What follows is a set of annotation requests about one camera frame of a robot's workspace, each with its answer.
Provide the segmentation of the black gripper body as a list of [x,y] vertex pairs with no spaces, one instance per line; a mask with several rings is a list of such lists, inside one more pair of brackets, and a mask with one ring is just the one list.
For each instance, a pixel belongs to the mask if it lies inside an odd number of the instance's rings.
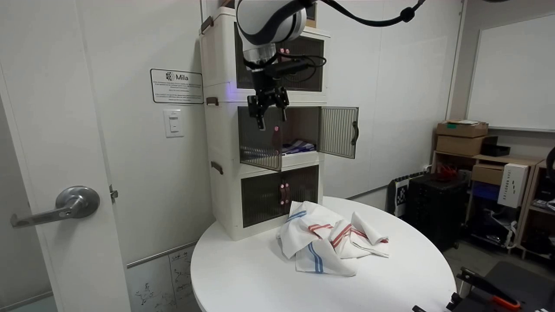
[[289,104],[286,88],[277,81],[279,62],[247,62],[246,69],[251,74],[254,93],[247,95],[247,109],[263,112],[268,106],[284,109]]

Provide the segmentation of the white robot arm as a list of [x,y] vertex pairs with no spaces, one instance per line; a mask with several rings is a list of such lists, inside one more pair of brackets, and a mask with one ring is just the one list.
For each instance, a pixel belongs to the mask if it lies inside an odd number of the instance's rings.
[[263,114],[268,106],[282,112],[289,104],[286,88],[267,73],[267,67],[275,62],[277,43],[299,36],[310,7],[312,0],[239,0],[235,5],[242,62],[254,88],[254,93],[246,97],[247,112],[260,128],[265,126]]

